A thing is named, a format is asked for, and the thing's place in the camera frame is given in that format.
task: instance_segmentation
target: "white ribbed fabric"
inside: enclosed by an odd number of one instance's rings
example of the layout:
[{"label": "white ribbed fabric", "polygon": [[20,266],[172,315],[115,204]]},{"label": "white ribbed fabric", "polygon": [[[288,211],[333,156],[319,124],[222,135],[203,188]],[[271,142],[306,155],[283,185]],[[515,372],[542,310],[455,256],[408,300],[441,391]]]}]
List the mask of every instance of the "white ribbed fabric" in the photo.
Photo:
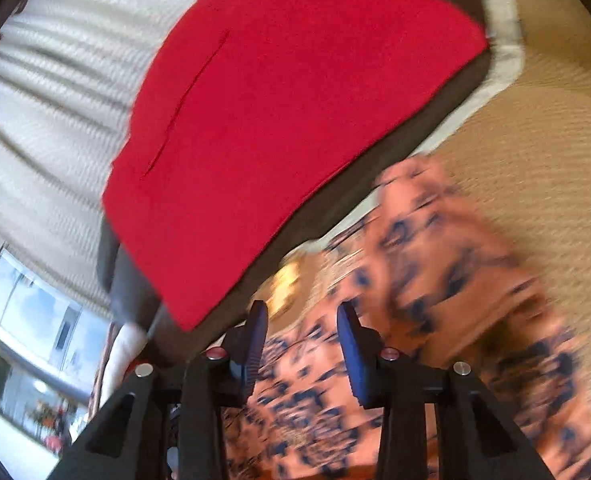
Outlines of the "white ribbed fabric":
[{"label": "white ribbed fabric", "polygon": [[0,41],[0,241],[102,314],[101,193],[155,53],[196,0],[29,0]]}]

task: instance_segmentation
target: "red object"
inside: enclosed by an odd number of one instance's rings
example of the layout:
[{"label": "red object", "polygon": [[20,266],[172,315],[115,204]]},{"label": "red object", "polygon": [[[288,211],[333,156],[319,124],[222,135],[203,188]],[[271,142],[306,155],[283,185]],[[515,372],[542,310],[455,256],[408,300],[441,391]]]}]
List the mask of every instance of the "red object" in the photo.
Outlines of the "red object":
[{"label": "red object", "polygon": [[137,97],[108,219],[191,329],[307,197],[486,46],[444,0],[198,0]]}]

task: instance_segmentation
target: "red fabric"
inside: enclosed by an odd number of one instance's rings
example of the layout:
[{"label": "red fabric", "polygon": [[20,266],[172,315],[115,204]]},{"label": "red fabric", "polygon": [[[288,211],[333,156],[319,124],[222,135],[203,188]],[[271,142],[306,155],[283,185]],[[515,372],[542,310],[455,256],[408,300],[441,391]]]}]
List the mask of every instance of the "red fabric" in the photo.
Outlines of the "red fabric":
[{"label": "red fabric", "polygon": [[307,197],[486,45],[443,0],[198,0],[142,85],[106,214],[191,329]]}]

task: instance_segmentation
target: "brown woven fabric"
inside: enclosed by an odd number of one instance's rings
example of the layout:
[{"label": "brown woven fabric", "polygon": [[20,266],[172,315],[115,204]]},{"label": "brown woven fabric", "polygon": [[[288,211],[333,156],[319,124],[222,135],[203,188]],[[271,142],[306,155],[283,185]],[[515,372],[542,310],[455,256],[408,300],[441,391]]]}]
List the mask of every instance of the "brown woven fabric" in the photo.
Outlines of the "brown woven fabric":
[{"label": "brown woven fabric", "polygon": [[437,153],[583,337],[591,394],[591,16],[578,0],[518,6],[523,74]]}]

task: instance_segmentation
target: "silver screw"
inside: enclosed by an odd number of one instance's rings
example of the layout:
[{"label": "silver screw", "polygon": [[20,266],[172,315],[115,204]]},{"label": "silver screw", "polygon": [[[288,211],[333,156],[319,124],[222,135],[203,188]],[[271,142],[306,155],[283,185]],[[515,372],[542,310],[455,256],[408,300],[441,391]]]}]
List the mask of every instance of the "silver screw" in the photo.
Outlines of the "silver screw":
[{"label": "silver screw", "polygon": [[380,357],[385,361],[397,361],[398,357],[400,357],[400,352],[395,348],[387,346],[387,348],[383,348],[380,352]]},{"label": "silver screw", "polygon": [[453,371],[458,375],[469,375],[471,373],[471,365],[464,361],[458,361],[453,365]]},{"label": "silver screw", "polygon": [[148,363],[143,363],[135,367],[135,375],[138,377],[147,377],[153,372],[153,366]]},{"label": "silver screw", "polygon": [[204,354],[209,361],[219,361],[227,356],[226,350],[221,346],[214,346],[213,348],[208,349]]}]

